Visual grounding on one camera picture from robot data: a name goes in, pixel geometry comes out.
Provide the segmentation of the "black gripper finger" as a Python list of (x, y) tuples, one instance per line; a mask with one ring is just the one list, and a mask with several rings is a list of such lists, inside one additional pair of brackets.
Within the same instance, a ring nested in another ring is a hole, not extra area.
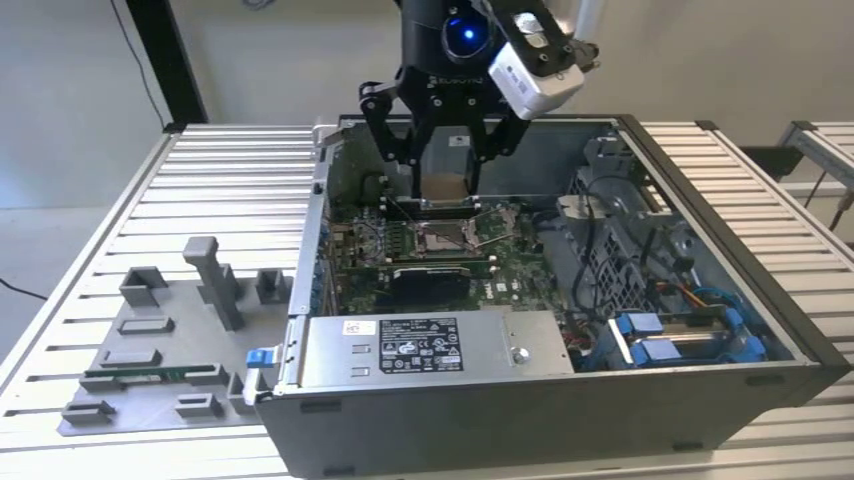
[(421, 156), (434, 131), (434, 105), (410, 113), (408, 132), (398, 137), (388, 125), (392, 103), (397, 98), (393, 83), (369, 81), (358, 86), (358, 107), (377, 151), (385, 162), (396, 162), (410, 170), (410, 197), (421, 198)]
[(486, 131), (484, 117), (474, 114), (465, 123), (470, 145), (466, 153), (464, 185), (466, 193), (474, 195), (478, 189), (482, 165), (498, 155), (509, 156), (521, 141), (529, 121), (520, 119), (509, 111), (500, 117), (497, 125)]

